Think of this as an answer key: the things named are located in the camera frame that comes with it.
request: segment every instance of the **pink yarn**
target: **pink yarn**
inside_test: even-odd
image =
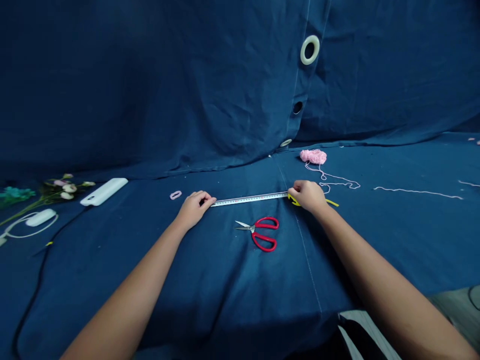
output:
[[[175,191],[174,193],[171,193],[170,194],[170,199],[171,200],[175,200],[176,198],[179,198],[182,196],[182,192],[181,191]]]
[[[377,186],[373,190],[377,190],[377,189],[382,189],[382,190],[385,190],[385,191],[394,191],[394,192],[395,191],[403,191],[403,192],[406,192],[406,193],[440,195],[440,196],[443,196],[445,198],[450,198],[450,199],[460,199],[460,200],[464,199],[463,197],[460,197],[460,196],[450,196],[450,195],[445,195],[445,194],[442,194],[442,193],[439,193],[439,192],[405,190],[405,189],[387,189],[387,188],[384,188],[384,187],[381,187],[381,186]]]
[[[327,161],[327,154],[320,149],[302,150],[300,152],[300,159],[304,162],[312,164],[323,165]]]
[[[318,184],[320,186],[328,187],[328,190],[325,191],[324,194],[328,194],[330,192],[330,190],[331,190],[330,185],[343,185],[343,186],[347,186],[349,189],[353,189],[353,190],[358,189],[360,187],[360,184],[356,181],[348,180],[348,179],[346,179],[344,177],[340,177],[340,176],[330,175],[330,174],[327,174],[326,172],[324,172],[323,170],[321,170],[320,165],[325,164],[325,162],[327,161],[327,154],[320,149],[302,150],[300,152],[300,159],[302,159],[302,161],[304,161],[306,163],[305,168],[307,168],[308,170],[320,172],[321,173],[320,178],[324,181],[327,180],[327,176],[335,178],[335,179],[341,179],[341,180],[346,181],[346,183],[345,182],[319,182]],[[318,170],[311,168],[309,166],[310,163],[318,164]]]
[[[474,186],[474,187],[480,188],[480,185],[472,184],[471,182],[464,182],[464,181],[460,181],[460,180],[458,180],[458,182],[459,182],[460,184],[465,184],[465,185],[470,185],[470,186]]]

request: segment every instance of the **forearm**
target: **forearm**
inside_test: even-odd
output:
[[[72,359],[131,359],[187,230],[173,222],[63,354]]]
[[[405,359],[478,359],[442,314],[332,208],[314,211],[372,319]]]

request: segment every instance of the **measuring tape blade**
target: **measuring tape blade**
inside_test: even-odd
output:
[[[226,199],[226,200],[217,200],[213,203],[211,208],[217,207],[217,206],[251,203],[254,201],[286,198],[288,195],[289,195],[288,192],[283,191],[283,192],[274,192],[270,194],[263,194],[263,195],[256,195],[256,196],[245,196],[245,197],[236,197],[236,198]]]

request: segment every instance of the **tape measure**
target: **tape measure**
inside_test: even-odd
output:
[[[215,201],[215,203],[213,203],[211,208],[214,208],[217,206],[251,203],[254,201],[263,201],[263,200],[279,199],[279,198],[288,198],[293,205],[301,206],[299,202],[295,200],[295,198],[292,195],[290,195],[287,191],[283,191],[283,192],[273,192],[269,194],[256,195],[256,196],[244,196],[244,197],[235,197],[235,198],[226,199],[226,200],[217,200]],[[338,204],[334,203],[333,201],[327,200],[326,202],[336,207],[338,206]]]

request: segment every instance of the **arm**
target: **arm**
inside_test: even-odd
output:
[[[447,319],[325,201],[315,182],[288,192],[325,230],[373,321],[403,359],[480,359]]]
[[[78,334],[61,360],[132,358],[180,242],[215,200],[205,191],[185,199],[176,219]]]

